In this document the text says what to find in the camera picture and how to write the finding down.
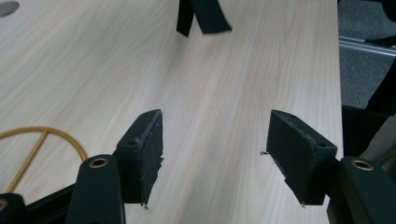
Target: yellow cable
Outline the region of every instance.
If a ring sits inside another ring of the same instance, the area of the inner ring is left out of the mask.
[[[0,133],[0,139],[6,138],[13,136],[15,134],[19,133],[42,133],[40,138],[38,139],[37,143],[35,144],[34,148],[28,155],[27,159],[23,163],[21,169],[18,171],[17,175],[14,177],[12,180],[11,184],[9,185],[7,189],[7,193],[10,193],[14,191],[14,189],[18,186],[21,178],[25,174],[27,168],[29,167],[30,163],[32,160],[35,158],[35,155],[37,154],[38,150],[42,147],[44,141],[46,140],[47,136],[49,133],[58,135],[62,137],[64,140],[66,140],[68,143],[70,143],[74,149],[77,151],[78,155],[81,157],[82,161],[87,160],[87,154],[85,153],[84,149],[82,146],[69,134],[64,133],[62,131],[59,131],[57,129],[53,128],[48,128],[48,127],[27,127],[27,128],[20,128],[20,129],[14,129],[8,132]]]

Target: bolt hole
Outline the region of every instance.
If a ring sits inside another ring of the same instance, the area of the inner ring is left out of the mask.
[[[8,205],[8,201],[4,199],[0,199],[0,212],[3,211]]]
[[[359,168],[359,169],[365,170],[365,171],[374,170],[374,167],[365,161],[352,161],[352,165],[354,165],[356,168]]]
[[[0,18],[14,13],[19,7],[20,4],[14,1],[0,3]]]
[[[100,168],[100,167],[104,167],[108,164],[108,159],[106,158],[99,158],[96,159],[94,161],[90,162],[90,167],[91,168]]]

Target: gray floor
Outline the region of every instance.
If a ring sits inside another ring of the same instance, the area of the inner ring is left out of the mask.
[[[380,3],[370,1],[341,0],[338,27],[340,35],[358,39],[396,35],[396,22],[388,20]],[[340,48],[343,105],[366,107],[393,60],[386,55]]]

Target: light wood grain surface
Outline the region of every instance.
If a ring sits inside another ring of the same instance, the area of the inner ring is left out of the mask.
[[[271,109],[342,145],[335,0],[220,0],[231,33],[176,32],[178,0],[20,0],[0,19],[0,132],[50,126],[111,154],[143,112],[163,111],[164,161],[128,223],[326,223],[301,207],[265,150]],[[0,190],[39,134],[0,141]],[[57,137],[16,192],[27,203],[75,182]]]

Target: black plastic mount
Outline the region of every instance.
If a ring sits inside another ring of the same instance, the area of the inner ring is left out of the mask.
[[[161,110],[149,111],[137,118],[113,154],[120,164],[125,203],[149,203],[162,154],[163,114]]]
[[[394,223],[396,185],[377,165],[357,157],[335,159],[336,146],[302,120],[273,110],[267,151],[302,204],[331,200],[332,224]]]
[[[267,151],[301,204],[323,204],[327,167],[337,147],[299,118],[273,110]]]
[[[152,110],[136,119],[114,155],[84,161],[75,185],[27,206],[21,195],[0,194],[0,224],[124,223],[125,203],[149,202],[162,154],[163,115]]]

